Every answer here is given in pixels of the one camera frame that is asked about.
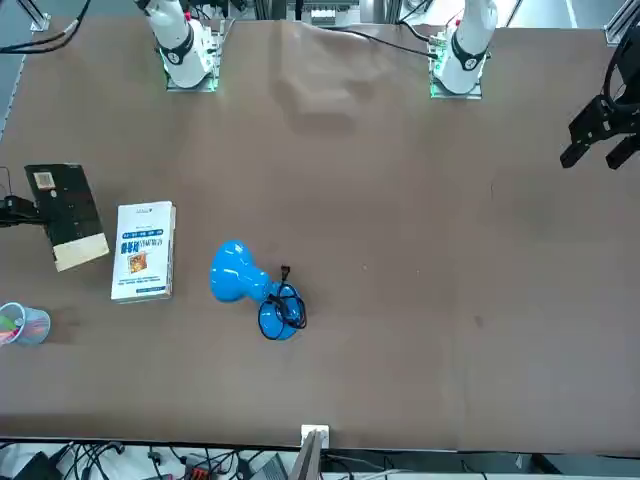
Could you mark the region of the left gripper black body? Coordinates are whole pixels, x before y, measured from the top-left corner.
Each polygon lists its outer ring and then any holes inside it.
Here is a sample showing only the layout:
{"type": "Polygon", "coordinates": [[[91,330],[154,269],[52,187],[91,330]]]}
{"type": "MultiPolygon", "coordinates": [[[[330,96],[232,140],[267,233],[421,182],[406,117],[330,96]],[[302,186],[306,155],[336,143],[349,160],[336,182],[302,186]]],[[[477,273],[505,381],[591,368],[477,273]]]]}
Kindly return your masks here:
{"type": "Polygon", "coordinates": [[[610,125],[615,134],[639,132],[639,98],[622,94],[613,100],[610,125]]]}

